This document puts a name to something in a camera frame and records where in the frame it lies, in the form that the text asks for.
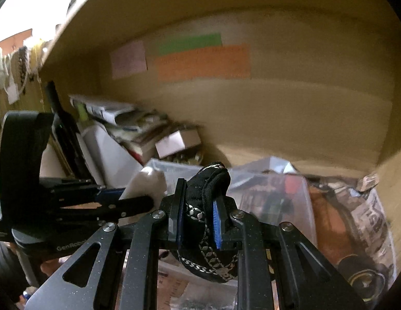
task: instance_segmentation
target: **sticky note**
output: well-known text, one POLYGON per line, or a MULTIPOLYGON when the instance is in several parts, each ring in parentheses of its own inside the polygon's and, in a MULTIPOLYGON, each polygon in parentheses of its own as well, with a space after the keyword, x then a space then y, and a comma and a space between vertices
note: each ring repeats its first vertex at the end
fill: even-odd
POLYGON ((113 79, 147 71, 143 41, 132 41, 110 53, 113 79))
POLYGON ((207 78, 250 78, 249 45, 210 46, 157 57, 160 82, 207 78))
POLYGON ((169 55, 171 53, 199 49, 204 47, 216 47, 222 45, 221 34, 214 33, 200 36, 186 36, 174 38, 161 43, 157 50, 159 56, 169 55))

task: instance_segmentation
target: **pink sticky note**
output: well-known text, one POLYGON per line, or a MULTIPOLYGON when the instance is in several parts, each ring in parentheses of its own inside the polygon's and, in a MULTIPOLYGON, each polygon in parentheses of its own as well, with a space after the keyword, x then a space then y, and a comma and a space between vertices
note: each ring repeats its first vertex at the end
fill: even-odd
POLYGON ((143 41, 129 42, 110 53, 113 79, 147 71, 143 41))

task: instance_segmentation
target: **robot brand logo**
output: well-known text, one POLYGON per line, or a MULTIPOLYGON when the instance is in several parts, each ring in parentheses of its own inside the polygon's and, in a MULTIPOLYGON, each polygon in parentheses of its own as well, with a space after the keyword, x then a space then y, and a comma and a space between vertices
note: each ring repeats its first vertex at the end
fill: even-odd
POLYGON ((73 248, 73 247, 79 247, 86 241, 87 241, 87 239, 82 240, 82 241, 77 241, 77 242, 74 242, 74 243, 69 243, 68 245, 65 245, 65 246, 58 246, 57 250, 61 251, 61 250, 66 250, 66 249, 70 249, 70 248, 73 248))

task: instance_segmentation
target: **white box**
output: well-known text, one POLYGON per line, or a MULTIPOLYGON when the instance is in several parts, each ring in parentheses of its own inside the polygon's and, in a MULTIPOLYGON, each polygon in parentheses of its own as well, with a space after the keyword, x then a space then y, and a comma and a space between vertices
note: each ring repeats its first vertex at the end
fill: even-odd
POLYGON ((200 144, 200 137, 196 129, 178 130, 156 142, 156 149, 159 158, 163 158, 200 144))

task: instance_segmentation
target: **blue object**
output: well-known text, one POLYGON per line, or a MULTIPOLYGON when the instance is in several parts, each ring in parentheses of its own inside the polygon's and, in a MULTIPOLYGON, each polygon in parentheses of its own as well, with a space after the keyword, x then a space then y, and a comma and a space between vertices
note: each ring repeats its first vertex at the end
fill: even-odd
POLYGON ((216 248, 222 247, 222 236, 221 236, 221 220, 218 213, 218 205, 216 201, 213 201, 213 237, 216 243, 216 248))

